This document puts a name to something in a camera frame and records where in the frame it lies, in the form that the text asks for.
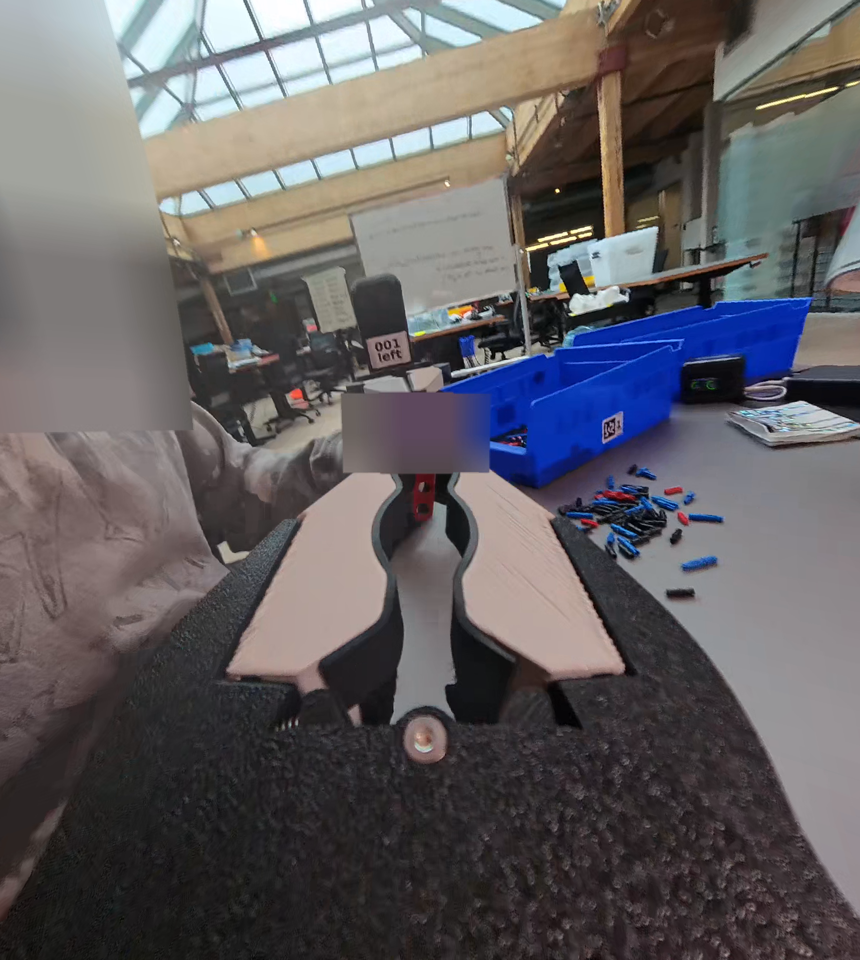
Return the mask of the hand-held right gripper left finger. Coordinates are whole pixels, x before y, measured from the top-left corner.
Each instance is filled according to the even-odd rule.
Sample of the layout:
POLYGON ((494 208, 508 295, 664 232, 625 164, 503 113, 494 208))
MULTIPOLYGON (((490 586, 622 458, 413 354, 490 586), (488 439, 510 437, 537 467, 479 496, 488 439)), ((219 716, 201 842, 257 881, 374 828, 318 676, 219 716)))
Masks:
POLYGON ((326 690, 366 725, 394 714, 404 624, 396 546, 407 535, 397 476, 355 473, 299 518, 225 677, 305 695, 326 690))

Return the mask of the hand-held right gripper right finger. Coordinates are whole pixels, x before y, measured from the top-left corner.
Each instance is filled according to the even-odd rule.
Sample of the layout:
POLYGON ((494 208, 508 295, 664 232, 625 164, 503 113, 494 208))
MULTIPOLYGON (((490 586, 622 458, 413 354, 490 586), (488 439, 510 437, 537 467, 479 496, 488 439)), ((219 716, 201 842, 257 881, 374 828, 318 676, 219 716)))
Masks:
POLYGON ((453 576, 446 698, 464 724, 549 708, 562 684, 622 677, 627 665, 555 520, 493 472, 454 474, 445 532, 453 576))

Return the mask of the person's left forearm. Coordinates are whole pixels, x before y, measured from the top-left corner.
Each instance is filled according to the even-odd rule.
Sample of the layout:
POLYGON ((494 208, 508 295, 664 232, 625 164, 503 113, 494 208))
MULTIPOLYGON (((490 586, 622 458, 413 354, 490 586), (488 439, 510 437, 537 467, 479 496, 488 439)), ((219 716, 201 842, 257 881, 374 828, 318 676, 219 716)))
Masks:
POLYGON ((192 427, 176 438, 197 520, 217 558, 221 544, 234 553, 252 550, 345 476, 339 431, 279 451, 236 440, 194 401, 190 410, 192 427))

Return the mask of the grey desk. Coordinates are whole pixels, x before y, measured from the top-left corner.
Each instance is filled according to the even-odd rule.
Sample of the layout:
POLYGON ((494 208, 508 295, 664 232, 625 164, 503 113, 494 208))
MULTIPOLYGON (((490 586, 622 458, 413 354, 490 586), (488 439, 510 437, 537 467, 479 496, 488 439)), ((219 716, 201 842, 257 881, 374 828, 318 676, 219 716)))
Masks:
POLYGON ((630 672, 453 740, 394 958, 860 958, 860 441, 681 411, 631 449, 726 523, 582 537, 630 672))

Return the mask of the paper flip chart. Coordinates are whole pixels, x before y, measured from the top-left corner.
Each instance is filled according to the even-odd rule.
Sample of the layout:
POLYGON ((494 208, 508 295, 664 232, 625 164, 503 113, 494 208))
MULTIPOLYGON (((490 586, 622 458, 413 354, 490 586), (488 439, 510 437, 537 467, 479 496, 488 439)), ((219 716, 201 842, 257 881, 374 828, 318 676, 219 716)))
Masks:
POLYGON ((354 329, 357 319, 343 267, 318 270, 302 277, 316 316, 316 329, 336 333, 354 329))

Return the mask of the whiteboard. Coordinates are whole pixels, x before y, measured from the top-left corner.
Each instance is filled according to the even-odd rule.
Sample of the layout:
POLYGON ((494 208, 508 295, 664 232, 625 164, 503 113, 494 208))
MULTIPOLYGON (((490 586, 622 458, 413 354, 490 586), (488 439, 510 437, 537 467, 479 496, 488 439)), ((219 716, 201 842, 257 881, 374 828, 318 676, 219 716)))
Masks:
POLYGON ((507 180, 350 216, 367 277, 393 275, 408 317, 518 291, 507 180))

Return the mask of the pile of small toy pins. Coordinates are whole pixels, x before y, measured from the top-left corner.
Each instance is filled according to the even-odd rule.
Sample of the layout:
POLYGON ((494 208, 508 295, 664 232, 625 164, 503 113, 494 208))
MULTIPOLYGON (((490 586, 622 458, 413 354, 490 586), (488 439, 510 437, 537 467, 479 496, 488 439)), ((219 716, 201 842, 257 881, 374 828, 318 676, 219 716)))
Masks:
POLYGON ((666 451, 605 455, 547 486, 553 513, 671 608, 706 607, 729 565, 738 485, 666 451))

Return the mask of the black office chair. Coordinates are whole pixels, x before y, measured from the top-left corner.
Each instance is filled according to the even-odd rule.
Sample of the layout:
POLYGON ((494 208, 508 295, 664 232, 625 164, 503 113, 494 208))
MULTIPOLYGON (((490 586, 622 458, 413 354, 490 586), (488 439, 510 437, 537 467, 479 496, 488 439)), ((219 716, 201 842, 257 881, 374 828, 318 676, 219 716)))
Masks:
POLYGON ((510 317, 498 321, 495 332, 480 341, 480 348, 487 363, 505 362, 513 350, 525 354, 527 342, 521 310, 516 309, 510 317))

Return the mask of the blue plastic bin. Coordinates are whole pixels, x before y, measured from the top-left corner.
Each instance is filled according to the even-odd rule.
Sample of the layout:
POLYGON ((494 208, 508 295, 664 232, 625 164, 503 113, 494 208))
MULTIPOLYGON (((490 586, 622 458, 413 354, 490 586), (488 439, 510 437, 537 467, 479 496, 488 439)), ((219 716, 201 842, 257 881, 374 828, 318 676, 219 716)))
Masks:
POLYGON ((810 311, 809 297, 724 300, 576 333, 573 347, 678 340, 686 362, 741 355, 748 378, 789 373, 810 311))
POLYGON ((489 398, 490 469, 540 489, 667 420, 682 363, 682 340, 563 347, 443 390, 489 398))

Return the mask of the white plastic bag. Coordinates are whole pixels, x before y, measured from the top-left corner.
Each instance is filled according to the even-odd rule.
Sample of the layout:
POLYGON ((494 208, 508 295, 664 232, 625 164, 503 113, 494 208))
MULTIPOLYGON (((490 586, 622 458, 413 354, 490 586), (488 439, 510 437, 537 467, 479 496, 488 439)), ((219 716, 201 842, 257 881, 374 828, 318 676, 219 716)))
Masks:
POLYGON ((601 290, 592 290, 585 294, 573 294, 569 299, 568 307, 571 316, 582 316, 628 302, 628 290, 614 285, 601 290))

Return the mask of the clear storage box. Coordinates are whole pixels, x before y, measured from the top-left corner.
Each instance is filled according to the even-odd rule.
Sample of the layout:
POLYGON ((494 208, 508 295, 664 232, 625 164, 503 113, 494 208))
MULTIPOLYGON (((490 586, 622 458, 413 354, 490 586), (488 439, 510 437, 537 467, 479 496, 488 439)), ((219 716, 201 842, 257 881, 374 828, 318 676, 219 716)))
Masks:
POLYGON ((627 287, 652 277, 658 238, 659 227, 651 225, 593 242, 589 257, 594 287, 627 287))

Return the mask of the person's torso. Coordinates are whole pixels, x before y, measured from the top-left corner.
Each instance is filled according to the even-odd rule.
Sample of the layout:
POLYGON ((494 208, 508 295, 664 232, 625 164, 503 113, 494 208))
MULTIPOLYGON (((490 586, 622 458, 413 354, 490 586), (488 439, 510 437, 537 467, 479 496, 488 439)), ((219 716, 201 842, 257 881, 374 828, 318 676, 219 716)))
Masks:
POLYGON ((0 919, 131 668, 220 570, 177 433, 0 435, 0 919))

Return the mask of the black charger block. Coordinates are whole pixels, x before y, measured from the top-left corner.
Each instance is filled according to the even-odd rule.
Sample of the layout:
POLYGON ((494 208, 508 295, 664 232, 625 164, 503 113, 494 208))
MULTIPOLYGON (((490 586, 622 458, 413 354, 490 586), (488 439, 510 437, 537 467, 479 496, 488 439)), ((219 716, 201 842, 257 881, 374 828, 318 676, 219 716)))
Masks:
POLYGON ((693 358, 679 372, 683 404, 733 403, 745 395, 747 359, 742 354, 693 358))

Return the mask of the printed booklet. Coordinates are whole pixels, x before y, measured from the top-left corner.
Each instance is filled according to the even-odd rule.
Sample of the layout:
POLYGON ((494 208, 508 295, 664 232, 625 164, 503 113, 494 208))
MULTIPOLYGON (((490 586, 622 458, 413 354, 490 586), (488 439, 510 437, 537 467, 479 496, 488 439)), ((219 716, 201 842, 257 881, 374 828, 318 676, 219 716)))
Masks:
POLYGON ((860 423, 805 401, 729 412, 726 421, 770 449, 845 442, 860 437, 860 423))

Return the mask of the background wooden table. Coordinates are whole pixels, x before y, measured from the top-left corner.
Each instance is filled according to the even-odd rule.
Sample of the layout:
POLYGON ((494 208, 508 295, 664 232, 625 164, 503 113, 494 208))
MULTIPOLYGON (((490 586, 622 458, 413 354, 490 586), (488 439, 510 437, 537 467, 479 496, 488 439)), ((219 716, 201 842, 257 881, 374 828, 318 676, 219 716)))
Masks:
POLYGON ((766 252, 757 252, 748 256, 714 261, 706 265, 687 266, 675 270, 653 272, 640 280, 618 282, 616 286, 628 291, 628 300, 604 306, 600 310, 583 314, 571 312, 576 319, 628 321, 638 320, 652 315, 656 298, 666 292, 672 284, 691 283, 697 288, 697 305, 703 309, 713 306, 712 284, 715 279, 724 278, 743 267, 755 268, 769 257, 766 252))

